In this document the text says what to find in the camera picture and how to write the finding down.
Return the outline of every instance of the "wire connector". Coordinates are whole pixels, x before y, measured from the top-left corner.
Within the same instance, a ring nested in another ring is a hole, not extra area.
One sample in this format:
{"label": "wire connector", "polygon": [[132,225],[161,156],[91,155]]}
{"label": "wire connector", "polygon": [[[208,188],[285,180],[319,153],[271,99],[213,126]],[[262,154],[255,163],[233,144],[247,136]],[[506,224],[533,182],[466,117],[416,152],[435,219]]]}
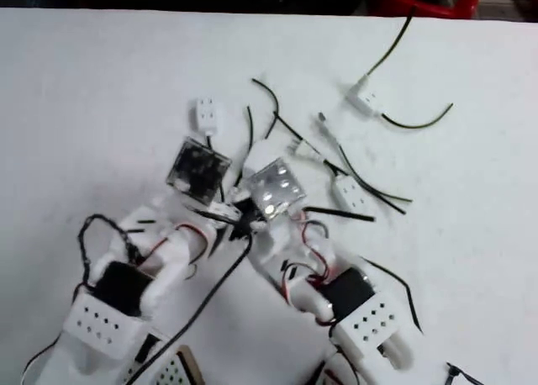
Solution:
{"label": "wire connector", "polygon": [[196,129],[206,137],[219,132],[219,110],[212,98],[199,98],[194,109]]}
{"label": "wire connector", "polygon": [[323,113],[318,113],[318,126],[319,131],[323,134],[332,144],[338,145],[340,142],[335,133],[337,130],[336,126],[331,123]]}
{"label": "wire connector", "polygon": [[308,141],[300,140],[293,149],[293,154],[299,158],[323,163],[325,158]]}
{"label": "wire connector", "polygon": [[381,116],[382,105],[377,99],[376,93],[368,89],[368,75],[361,79],[345,95],[345,98],[365,116]]}

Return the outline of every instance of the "black cable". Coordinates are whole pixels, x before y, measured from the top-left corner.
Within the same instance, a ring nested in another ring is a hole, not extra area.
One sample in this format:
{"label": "black cable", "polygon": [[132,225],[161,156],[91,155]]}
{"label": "black cable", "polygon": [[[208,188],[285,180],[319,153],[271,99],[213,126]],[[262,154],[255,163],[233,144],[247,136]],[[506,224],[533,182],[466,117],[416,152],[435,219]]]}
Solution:
{"label": "black cable", "polygon": [[454,106],[454,103],[450,103],[439,116],[437,116],[435,119],[431,120],[430,122],[424,123],[424,124],[401,124],[397,122],[396,120],[389,118],[385,113],[381,113],[381,116],[382,118],[387,120],[390,124],[393,124],[394,126],[398,126],[402,129],[425,129],[426,127],[430,127],[431,125],[436,124],[438,121],[443,119],[445,115],[448,113],[448,111],[452,109],[453,106]]}
{"label": "black cable", "polygon": [[401,198],[400,196],[394,196],[392,194],[382,192],[381,190],[378,190],[375,187],[373,187],[371,184],[367,183],[364,179],[362,179],[359,176],[359,174],[357,173],[357,171],[355,170],[355,168],[351,164],[349,158],[347,157],[347,154],[344,151],[344,147],[342,147],[342,145],[338,145],[338,149],[340,151],[340,154],[342,155],[342,158],[344,158],[344,162],[346,163],[347,167],[350,168],[351,173],[353,175],[355,175],[357,177],[357,179],[360,180],[365,186],[369,187],[374,192],[377,192],[378,194],[381,194],[382,196],[385,196],[386,198],[393,198],[394,200],[400,200],[402,202],[408,202],[408,203],[413,202],[413,200],[410,199],[410,198]]}
{"label": "black cable", "polygon": [[448,370],[448,378],[446,379],[445,385],[451,385],[454,378],[460,374],[462,374],[465,377],[465,379],[467,379],[473,385],[484,385],[483,383],[478,381],[476,378],[473,378],[469,374],[464,372],[460,367],[456,367],[450,364],[450,362],[447,362],[446,364],[448,365],[449,370]]}
{"label": "black cable", "polygon": [[[208,148],[209,148],[210,150],[212,150],[212,149],[213,149],[213,145],[211,144],[211,136],[210,136],[210,135],[207,135],[205,139],[206,139],[206,141],[207,141],[207,143],[208,143]],[[220,199],[221,199],[222,201],[224,201],[224,189],[223,189],[223,187],[222,187],[222,183],[220,183],[220,185],[219,185],[219,192],[220,192]]]}
{"label": "black cable", "polygon": [[376,221],[376,218],[372,217],[370,215],[349,213],[347,211],[335,210],[335,209],[332,209],[332,208],[321,208],[321,207],[308,206],[308,207],[303,208],[303,211],[305,213],[311,212],[311,213],[336,215],[338,217],[343,217],[345,219],[359,219],[360,221],[368,221],[368,222],[371,222],[371,223]]}
{"label": "black cable", "polygon": [[82,283],[86,287],[91,287],[88,284],[88,279],[90,277],[90,265],[92,264],[92,262],[87,257],[86,246],[84,245],[84,235],[86,234],[86,231],[90,227],[92,222],[95,221],[96,219],[100,219],[101,221],[107,223],[112,229],[114,229],[119,234],[119,236],[121,237],[122,241],[125,244],[125,249],[127,250],[127,257],[130,263],[136,263],[141,258],[141,254],[138,248],[135,246],[135,244],[131,242],[131,239],[129,238],[127,233],[123,229],[119,228],[119,225],[117,225],[113,220],[111,220],[110,218],[102,214],[90,215],[84,221],[84,224],[82,225],[82,228],[77,236],[78,245],[80,246],[80,249],[81,249],[82,267],[84,269],[84,273],[82,274]]}
{"label": "black cable", "polygon": [[[343,157],[344,157],[344,160],[345,160],[345,163],[347,164],[347,167],[349,167],[350,169],[352,169],[352,166],[351,164],[349,163],[349,160],[347,159],[347,157],[345,156],[345,154],[342,154]],[[377,198],[379,200],[381,200],[382,202],[384,202],[385,204],[387,204],[387,206],[389,206],[390,208],[393,208],[395,209],[396,211],[398,211],[400,214],[403,214],[405,215],[406,212],[405,210],[402,210],[400,207],[398,207],[396,204],[390,202],[389,200],[387,200],[381,193],[379,193],[376,189],[374,189],[373,187],[371,187],[370,185],[368,185],[368,183],[366,183],[364,180],[362,180],[362,178],[356,174],[356,172],[354,173],[354,178],[356,180],[356,182],[361,185],[361,187],[366,190],[367,192],[369,192],[374,198]]]}
{"label": "black cable", "polygon": [[[256,80],[255,78],[252,78],[252,82],[254,82],[255,84],[258,84],[260,87],[264,88],[267,92],[269,92],[269,94],[272,96],[272,100],[275,103],[274,112],[277,112],[277,114],[279,114],[280,113],[280,104],[278,103],[277,95],[275,95],[275,93],[271,90],[271,88],[269,88],[263,82],[260,82],[260,81]],[[277,122],[277,118],[275,118],[274,114],[273,114],[271,125],[269,126],[269,130],[267,131],[267,133],[265,135],[265,138],[269,137],[269,135],[272,133],[272,130],[274,129],[276,122]]]}
{"label": "black cable", "polygon": [[[252,150],[252,146],[254,145],[254,120],[252,119],[252,112],[251,112],[250,106],[246,107],[246,112],[249,118],[249,146],[246,152],[246,157],[247,157]],[[237,179],[235,179],[234,187],[239,185],[239,182],[241,182],[242,178],[243,178],[243,168],[241,167],[241,171],[239,172],[239,175],[237,175]]]}
{"label": "black cable", "polygon": [[411,8],[411,11],[409,12],[409,15],[407,16],[407,19],[405,19],[405,23],[403,24],[403,27],[400,29],[398,36],[396,36],[396,39],[394,40],[393,44],[388,48],[387,53],[385,53],[384,56],[381,59],[379,59],[379,61],[376,64],[373,65],[370,71],[367,72],[367,76],[370,76],[390,56],[390,54],[396,48],[399,41],[404,36],[405,31],[409,27],[409,23],[411,22],[411,19],[413,18],[415,9],[416,9],[415,6]]}
{"label": "black cable", "polygon": [[351,360],[348,358],[348,356],[345,355],[344,350],[343,350],[339,345],[336,346],[336,352],[339,353],[339,354],[341,354],[341,355],[344,357],[344,359],[347,361],[347,363],[349,364],[351,370],[353,371],[353,375],[355,375],[356,384],[357,384],[357,385],[361,385],[361,381],[359,381],[359,376],[358,376],[358,374],[356,373],[355,366],[353,366],[353,363],[352,363]]}
{"label": "black cable", "polygon": [[209,294],[203,299],[200,306],[194,312],[193,316],[187,321],[187,323],[174,335],[172,338],[165,343],[162,348],[160,348],[148,361],[146,361],[142,366],[133,374],[133,376],[125,383],[125,385],[132,385],[159,357],[161,357],[170,347],[174,345],[194,324],[198,316],[203,312],[205,307],[208,305],[211,298],[219,290],[219,288],[224,284],[226,279],[234,272],[237,266],[246,258],[248,253],[251,251],[252,247],[252,235],[248,236],[248,242],[245,250],[237,258],[237,260],[232,264],[232,266],[226,271],[226,273],[217,281],[214,287],[209,291]]}
{"label": "black cable", "polygon": [[[76,286],[75,286],[75,290],[73,291],[73,295],[71,297],[71,305],[73,305],[73,303],[75,302],[75,299],[76,299],[76,296],[78,295],[78,292],[80,290],[80,288],[84,285],[83,282],[79,282]],[[24,374],[26,374],[26,372],[28,371],[29,367],[32,365],[32,363],[37,360],[38,358],[40,358],[41,356],[43,356],[48,350],[50,350],[51,348],[53,348],[56,343],[58,343],[58,340],[60,339],[60,334],[61,332],[58,334],[58,336],[56,336],[56,338],[52,341],[52,343],[50,343],[49,345],[47,345],[45,348],[43,348],[42,350],[38,351],[37,353],[35,353],[32,357],[30,357],[30,359],[28,360],[28,362],[26,363],[26,365],[24,366],[24,369],[23,369],[23,373],[21,374],[21,377],[24,377]]]}
{"label": "black cable", "polygon": [[399,281],[405,287],[405,292],[407,293],[407,300],[409,302],[409,309],[411,309],[411,316],[413,317],[414,325],[422,332],[422,328],[420,328],[419,317],[417,316],[417,311],[414,309],[413,296],[411,295],[411,287],[408,285],[408,283],[406,283],[405,280],[403,280],[396,273],[391,272],[386,267],[378,265],[375,261],[370,261],[367,258],[365,258],[364,260],[370,263],[375,268],[381,270],[382,272],[387,273],[390,277]]}

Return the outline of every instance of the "cable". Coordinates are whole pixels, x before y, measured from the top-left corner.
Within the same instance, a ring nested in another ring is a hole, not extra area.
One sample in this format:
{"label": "cable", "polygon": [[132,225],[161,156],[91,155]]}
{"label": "cable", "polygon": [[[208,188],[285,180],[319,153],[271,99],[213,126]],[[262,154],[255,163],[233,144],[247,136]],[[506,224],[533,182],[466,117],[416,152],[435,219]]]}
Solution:
{"label": "cable", "polygon": [[[277,113],[280,113],[280,104],[278,103],[278,98],[277,98],[277,95],[275,95],[275,93],[271,90],[271,88],[269,88],[266,84],[264,84],[263,82],[260,82],[258,80],[256,80],[255,78],[252,78],[252,82],[254,82],[255,84],[258,84],[260,87],[262,87],[263,89],[265,89],[267,92],[269,92],[269,94],[272,96],[272,100],[274,101],[275,103],[275,109],[274,109],[274,112],[277,112]],[[271,125],[269,126],[269,130],[267,131],[266,135],[265,135],[265,139],[267,137],[269,137],[269,135],[272,133],[272,130],[275,128],[275,123],[277,122],[277,118],[275,118],[273,116],[272,118],[272,121],[271,121]]]}
{"label": "cable", "polygon": [[[353,170],[353,166],[351,165],[351,163],[349,162],[349,160],[347,159],[347,156],[345,156],[345,153],[343,152],[340,152],[345,160],[345,163],[346,163],[346,166],[348,168],[350,168],[351,170]],[[389,200],[387,200],[381,193],[379,193],[376,189],[374,189],[373,187],[371,187],[370,185],[368,185],[368,183],[366,183],[365,181],[362,180],[362,178],[356,174],[356,172],[354,172],[354,178],[355,180],[357,181],[357,183],[359,185],[361,185],[361,187],[366,190],[367,192],[369,192],[373,197],[375,198],[378,198],[379,200],[381,200],[382,202],[384,202],[385,204],[387,204],[387,206],[389,206],[390,208],[393,208],[395,209],[396,211],[398,211],[400,214],[403,214],[405,215],[406,212],[405,210],[402,210],[400,207],[398,207],[397,205],[395,205],[394,203],[390,202]]]}
{"label": "cable", "polygon": [[447,362],[446,364],[448,365],[449,370],[448,370],[448,378],[446,379],[445,385],[451,385],[454,378],[460,374],[462,374],[465,377],[465,379],[467,379],[473,385],[484,385],[483,383],[478,381],[476,378],[473,378],[469,374],[464,372],[460,367],[456,367],[450,364],[450,362]]}
{"label": "cable", "polygon": [[[209,148],[210,150],[212,150],[212,149],[213,149],[213,146],[211,145],[211,136],[210,136],[210,135],[206,135],[205,139],[206,139],[206,141],[207,141],[207,143],[208,143],[208,148]],[[222,187],[222,182],[221,182],[220,185],[219,185],[219,192],[220,192],[220,199],[221,199],[222,201],[224,201],[224,189],[223,189],[223,187]]]}
{"label": "cable", "polygon": [[301,263],[301,262],[298,262],[298,261],[294,261],[292,263],[289,263],[286,265],[286,267],[284,268],[284,271],[282,272],[282,280],[281,280],[281,289],[282,289],[282,295],[284,296],[284,299],[286,300],[287,304],[294,307],[295,306],[292,304],[292,301],[291,299],[289,299],[289,294],[287,293],[287,271],[293,267],[297,267],[297,266],[300,266],[300,267],[304,267],[308,270],[310,270],[313,274],[309,275],[307,277],[307,279],[309,278],[312,278],[312,279],[315,279],[316,281],[320,281],[322,282],[324,280],[324,276],[319,274],[317,271],[314,270],[313,267],[311,267],[310,265],[307,265],[306,263]]}
{"label": "cable", "polygon": [[342,145],[338,144],[338,150],[340,152],[340,155],[342,156],[342,158],[344,159],[344,162],[345,162],[345,165],[350,169],[351,173],[353,175],[355,175],[355,177],[357,178],[357,180],[359,180],[360,182],[358,182],[359,184],[364,184],[366,187],[370,188],[371,190],[373,190],[374,192],[377,192],[378,194],[381,194],[382,196],[385,196],[387,198],[393,198],[395,200],[400,200],[402,202],[408,202],[408,203],[412,203],[413,200],[410,199],[410,198],[401,198],[400,196],[394,196],[392,194],[388,194],[388,193],[385,193],[385,192],[382,192],[381,190],[378,190],[376,189],[375,187],[373,187],[371,184],[367,183],[364,179],[362,179],[359,174],[357,173],[357,171],[355,170],[355,168],[353,167],[353,165],[350,163],[350,160],[349,158],[347,157],[347,154],[345,153],[344,151],[344,147],[342,147]]}
{"label": "cable", "polygon": [[329,377],[332,382],[334,382],[336,385],[344,385],[344,383],[336,376],[336,374],[330,370],[325,370],[325,376]]}
{"label": "cable", "polygon": [[382,118],[387,120],[390,124],[398,126],[402,129],[425,129],[426,127],[430,127],[431,125],[436,124],[438,121],[443,119],[445,115],[449,112],[449,110],[452,109],[453,106],[454,106],[454,103],[450,103],[439,116],[437,116],[435,119],[431,120],[430,122],[424,123],[424,124],[401,124],[397,122],[396,120],[389,118],[385,113],[381,113],[381,116]]}
{"label": "cable", "polygon": [[52,349],[58,340],[60,339],[60,335],[58,335],[52,343],[50,343],[48,346],[46,346],[43,350],[39,351],[38,353],[34,354],[32,358],[29,359],[29,361],[26,363],[26,367],[24,367],[23,375],[20,378],[20,385],[24,385],[24,379],[26,379],[26,375],[28,374],[30,368],[38,361],[38,359],[43,356],[48,350]]}
{"label": "cable", "polygon": [[[71,305],[73,305],[73,303],[75,302],[76,296],[78,295],[78,292],[80,291],[83,285],[84,285],[83,282],[79,282],[75,286],[75,290],[73,291],[73,295],[71,297]],[[48,350],[52,349],[56,345],[56,343],[58,343],[58,340],[60,339],[60,334],[61,332],[58,334],[58,336],[56,336],[56,338],[52,341],[52,343],[50,343],[44,349],[42,349],[41,351],[38,351],[32,357],[30,357],[30,359],[26,363],[26,366],[24,366],[23,373],[20,378],[20,385],[24,385],[24,379],[26,378],[26,375],[28,374],[30,368],[38,361],[38,359],[41,356],[43,356]]]}
{"label": "cable", "polygon": [[[252,146],[254,144],[254,120],[252,120],[252,112],[251,112],[250,106],[246,107],[246,112],[249,118],[249,146],[248,146],[248,150],[246,152],[245,158],[248,157],[249,154],[251,153]],[[236,187],[237,185],[239,185],[239,182],[241,181],[242,178],[243,178],[243,168],[241,167],[241,171],[239,172],[239,175],[237,175],[237,179],[235,179],[233,187]]]}
{"label": "cable", "polygon": [[396,48],[399,41],[404,36],[405,31],[409,27],[409,23],[411,22],[411,19],[413,18],[415,9],[416,9],[415,6],[411,8],[411,11],[409,12],[409,15],[407,16],[407,19],[405,19],[405,23],[403,24],[403,27],[400,29],[398,36],[396,36],[396,39],[394,40],[393,44],[388,48],[387,53],[385,53],[384,56],[381,59],[379,59],[379,61],[376,64],[373,65],[370,71],[367,72],[367,76],[370,76],[390,56],[390,54]]}
{"label": "cable", "polygon": [[422,332],[422,328],[420,328],[419,317],[417,316],[417,311],[414,309],[413,296],[411,295],[411,287],[408,285],[408,283],[406,283],[405,280],[403,280],[396,273],[391,272],[386,267],[378,265],[375,261],[370,261],[367,258],[364,258],[364,260],[370,263],[375,268],[381,270],[382,272],[387,273],[390,277],[399,281],[405,287],[405,292],[407,293],[407,300],[409,302],[409,309],[411,309],[411,316],[413,317],[414,325]]}
{"label": "cable", "polygon": [[133,374],[133,376],[125,383],[125,385],[132,385],[135,381],[159,358],[161,357],[170,347],[176,343],[194,324],[198,316],[203,312],[205,307],[208,305],[211,298],[219,290],[219,288],[224,284],[226,279],[234,272],[237,266],[246,258],[248,253],[251,251],[253,238],[252,235],[248,236],[248,242],[245,247],[245,250],[237,258],[237,260],[229,267],[226,273],[217,281],[214,287],[209,291],[209,294],[203,299],[200,306],[194,312],[193,316],[187,321],[187,323],[174,335],[172,338],[165,343],[162,348],[160,348],[148,361],[146,361],[142,366]]}
{"label": "cable", "polygon": [[351,370],[353,371],[353,375],[355,375],[356,385],[361,385],[361,381],[359,381],[359,376],[358,376],[358,374],[356,373],[355,366],[353,366],[353,363],[352,363],[351,360],[348,358],[348,356],[345,355],[344,350],[343,350],[339,345],[336,346],[336,353],[337,353],[337,354],[341,354],[342,357],[344,357],[344,359],[345,359],[345,360],[347,361],[347,363],[350,365],[350,368],[351,368]]}
{"label": "cable", "polygon": [[114,229],[119,234],[120,238],[125,243],[125,249],[127,250],[127,256],[129,258],[130,263],[136,263],[136,261],[138,261],[141,258],[138,248],[135,246],[135,244],[131,242],[131,239],[129,238],[127,233],[123,229],[119,228],[119,226],[114,221],[112,221],[108,217],[105,217],[102,214],[90,215],[84,221],[84,224],[82,225],[82,228],[77,236],[78,245],[80,246],[80,250],[81,250],[82,267],[84,269],[84,273],[82,274],[82,283],[86,287],[91,287],[88,284],[88,279],[90,278],[90,266],[92,262],[87,257],[86,246],[84,245],[84,235],[86,234],[86,231],[90,227],[92,222],[95,221],[96,219],[100,219],[103,222],[107,223],[112,229]]}
{"label": "cable", "polygon": [[368,222],[371,222],[371,223],[376,221],[376,218],[372,217],[370,215],[349,213],[347,211],[335,210],[335,209],[332,209],[332,208],[321,208],[321,207],[308,206],[308,207],[303,208],[303,211],[304,212],[310,211],[312,213],[335,215],[337,217],[343,217],[345,219],[359,219],[360,221],[368,221]]}

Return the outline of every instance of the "white tabletop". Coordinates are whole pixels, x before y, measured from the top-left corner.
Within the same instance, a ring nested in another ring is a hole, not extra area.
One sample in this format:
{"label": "white tabletop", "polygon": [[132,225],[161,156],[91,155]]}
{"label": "white tabletop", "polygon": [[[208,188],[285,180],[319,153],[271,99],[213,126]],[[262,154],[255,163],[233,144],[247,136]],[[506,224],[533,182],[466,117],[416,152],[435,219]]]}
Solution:
{"label": "white tabletop", "polygon": [[[330,157],[312,123],[318,111],[344,126],[366,180],[414,199],[406,216],[372,202],[375,224],[333,219],[332,232],[409,281],[442,355],[487,385],[535,382],[538,26],[415,19],[372,83],[407,123],[455,106],[436,126],[407,132],[364,119],[342,99],[402,22],[0,10],[2,383],[16,383],[61,327],[82,273],[84,218],[121,219],[164,188],[194,98],[226,107],[214,146],[227,156],[244,154],[246,104],[256,137],[265,132],[272,102],[251,77],[274,88],[282,116]],[[290,136],[277,126],[272,140],[283,153]],[[312,204],[333,204],[323,169],[293,168],[316,194]],[[109,237],[92,229],[91,258]],[[216,255],[174,295],[164,332],[182,326],[235,255]],[[183,340],[209,384],[230,385],[298,384],[327,345],[325,331],[287,308],[248,262]]]}

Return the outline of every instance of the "electronic component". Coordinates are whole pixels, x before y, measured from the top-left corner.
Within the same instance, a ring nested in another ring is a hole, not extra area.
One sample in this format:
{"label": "electronic component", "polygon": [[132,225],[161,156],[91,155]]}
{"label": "electronic component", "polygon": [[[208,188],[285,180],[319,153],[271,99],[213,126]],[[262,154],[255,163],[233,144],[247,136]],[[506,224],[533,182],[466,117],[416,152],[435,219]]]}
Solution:
{"label": "electronic component", "polygon": [[219,110],[212,98],[200,98],[194,109],[196,128],[205,136],[212,136],[219,131]]}
{"label": "electronic component", "polygon": [[354,268],[347,269],[332,282],[317,289],[332,303],[336,321],[351,314],[374,294],[370,283]]}
{"label": "electronic component", "polygon": [[187,137],[166,183],[208,206],[230,164],[229,158]]}
{"label": "electronic component", "polygon": [[332,193],[342,210],[350,213],[364,213],[366,191],[359,186],[354,177],[338,176],[333,181]]}
{"label": "electronic component", "polygon": [[282,158],[248,178],[252,201],[267,219],[274,219],[306,194]]}

